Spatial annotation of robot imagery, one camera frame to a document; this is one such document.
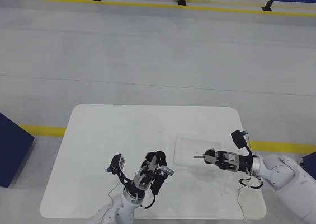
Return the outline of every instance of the white table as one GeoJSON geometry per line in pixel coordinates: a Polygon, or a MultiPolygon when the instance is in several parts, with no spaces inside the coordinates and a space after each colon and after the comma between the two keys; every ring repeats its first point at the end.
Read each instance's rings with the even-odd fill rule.
{"type": "MultiPolygon", "coordinates": [[[[237,129],[243,130],[233,108],[78,105],[70,117],[40,212],[46,218],[90,218],[110,201],[107,193],[119,182],[116,175],[105,172],[115,154],[123,154],[123,172],[132,179],[146,153],[161,150],[175,174],[163,184],[154,206],[136,209],[135,218],[243,219],[237,189],[246,174],[173,164],[179,134],[218,137],[227,151],[247,155],[231,139],[231,132],[237,129]]],[[[121,190],[122,185],[111,195],[121,190]]],[[[143,204],[151,200],[149,190],[143,204]]],[[[243,188],[240,203],[247,219],[266,214],[260,190],[243,188]]]]}

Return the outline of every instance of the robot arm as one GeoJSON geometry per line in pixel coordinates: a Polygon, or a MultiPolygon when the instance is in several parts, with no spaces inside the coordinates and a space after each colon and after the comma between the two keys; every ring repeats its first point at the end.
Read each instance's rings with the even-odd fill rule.
{"type": "Polygon", "coordinates": [[[316,180],[285,155],[253,155],[243,137],[245,134],[247,132],[237,130],[232,133],[232,138],[238,148],[248,150],[248,156],[210,149],[196,158],[203,158],[206,163],[215,164],[223,170],[245,172],[257,178],[260,186],[249,186],[251,188],[258,189],[264,181],[268,182],[280,200],[302,221],[316,224],[316,180]]]}
{"type": "Polygon", "coordinates": [[[149,152],[145,159],[136,176],[130,180],[122,171],[124,166],[122,154],[113,157],[106,171],[117,175],[124,189],[112,199],[113,203],[108,205],[106,213],[101,217],[101,224],[132,224],[136,208],[140,206],[148,209],[154,204],[155,196],[159,193],[162,184],[168,176],[174,174],[174,171],[167,167],[165,153],[162,151],[149,152]],[[142,202],[149,187],[154,199],[149,206],[145,207],[142,202]]]}

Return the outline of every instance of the yellow floor line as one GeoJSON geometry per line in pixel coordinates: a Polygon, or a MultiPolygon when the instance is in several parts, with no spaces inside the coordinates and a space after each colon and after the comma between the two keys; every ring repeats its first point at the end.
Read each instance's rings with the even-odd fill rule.
{"type": "MultiPolygon", "coordinates": [[[[63,137],[66,128],[64,127],[50,127],[38,125],[20,125],[25,131],[33,136],[50,136],[50,137],[63,137]]],[[[251,148],[254,151],[266,152],[287,152],[287,153],[300,153],[310,154],[316,151],[316,145],[312,144],[295,144],[286,142],[261,142],[251,141],[251,148]]]]}
{"type": "Polygon", "coordinates": [[[171,4],[154,4],[154,3],[133,3],[133,2],[100,2],[93,0],[46,0],[49,2],[69,2],[69,3],[88,3],[88,4],[105,4],[110,6],[134,6],[134,7],[153,7],[153,8],[178,8],[184,10],[200,11],[218,11],[218,12],[235,12],[247,14],[275,15],[275,16],[297,16],[297,17],[316,17],[314,13],[295,13],[295,12],[265,12],[262,10],[242,10],[236,8],[216,8],[205,6],[178,6],[171,4]]]}
{"type": "Polygon", "coordinates": [[[51,137],[63,137],[66,128],[64,127],[50,127],[50,126],[38,126],[38,125],[20,125],[22,129],[29,132],[33,136],[51,136],[51,137]]]}
{"type": "MultiPolygon", "coordinates": [[[[237,2],[220,2],[220,1],[206,1],[206,0],[186,0],[187,2],[206,3],[206,4],[223,4],[228,6],[250,6],[250,7],[262,7],[266,4],[250,4],[250,3],[237,3],[237,2]]],[[[309,6],[276,6],[272,5],[272,8],[288,8],[293,10],[316,10],[316,7],[309,6]]]]}

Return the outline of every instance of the wire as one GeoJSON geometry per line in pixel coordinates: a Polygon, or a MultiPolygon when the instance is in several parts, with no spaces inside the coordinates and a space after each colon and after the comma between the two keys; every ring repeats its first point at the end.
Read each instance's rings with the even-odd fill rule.
{"type": "Polygon", "coordinates": [[[136,194],[136,200],[138,201],[138,203],[140,204],[140,206],[142,207],[142,208],[144,208],[144,209],[148,209],[148,208],[150,208],[151,206],[153,206],[153,204],[154,204],[154,202],[155,202],[155,194],[153,194],[153,201],[151,202],[151,204],[150,205],[148,205],[148,206],[144,206],[144,205],[142,205],[142,204],[140,204],[140,201],[138,200],[138,194],[136,194]]]}
{"type": "MultiPolygon", "coordinates": [[[[110,197],[111,200],[112,200],[112,207],[113,207],[113,198],[112,198],[109,194],[112,193],[112,191],[114,191],[114,189],[116,189],[119,184],[120,184],[120,181],[119,181],[119,183],[117,183],[117,185],[115,185],[115,187],[107,194],[108,197],[110,197]]],[[[108,205],[108,208],[107,208],[106,212],[103,214],[103,216],[102,216],[102,218],[101,218],[101,224],[103,223],[103,218],[104,218],[104,216],[106,215],[106,213],[108,212],[109,209],[110,209],[110,205],[108,205]]]]}
{"type": "MultiPolygon", "coordinates": [[[[249,181],[251,180],[251,176],[252,176],[252,173],[249,173],[249,178],[246,179],[247,180],[247,183],[249,183],[249,181]]],[[[241,212],[242,212],[242,215],[243,215],[243,221],[245,223],[247,223],[246,221],[246,217],[245,217],[245,213],[243,212],[243,209],[242,209],[242,206],[240,204],[240,201],[238,200],[238,198],[240,197],[240,193],[241,193],[241,189],[244,187],[244,186],[247,186],[247,185],[243,185],[242,187],[240,187],[239,189],[237,189],[237,203],[238,205],[240,206],[240,209],[241,209],[241,212]]]]}
{"type": "Polygon", "coordinates": [[[249,134],[248,134],[248,132],[247,132],[247,139],[248,139],[248,147],[250,148],[250,150],[252,150],[251,149],[251,142],[249,141],[249,134]]]}

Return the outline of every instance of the gray floor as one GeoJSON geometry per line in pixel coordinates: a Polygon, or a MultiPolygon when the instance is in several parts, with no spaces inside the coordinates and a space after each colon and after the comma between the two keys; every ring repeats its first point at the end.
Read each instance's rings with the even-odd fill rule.
{"type": "MultiPolygon", "coordinates": [[[[316,18],[0,0],[0,111],[63,127],[82,103],[231,106],[251,140],[316,144],[316,18]]],[[[61,140],[36,138],[0,223],[85,222],[39,213],[61,140]]],[[[301,223],[262,191],[249,222],[301,223]]]]}

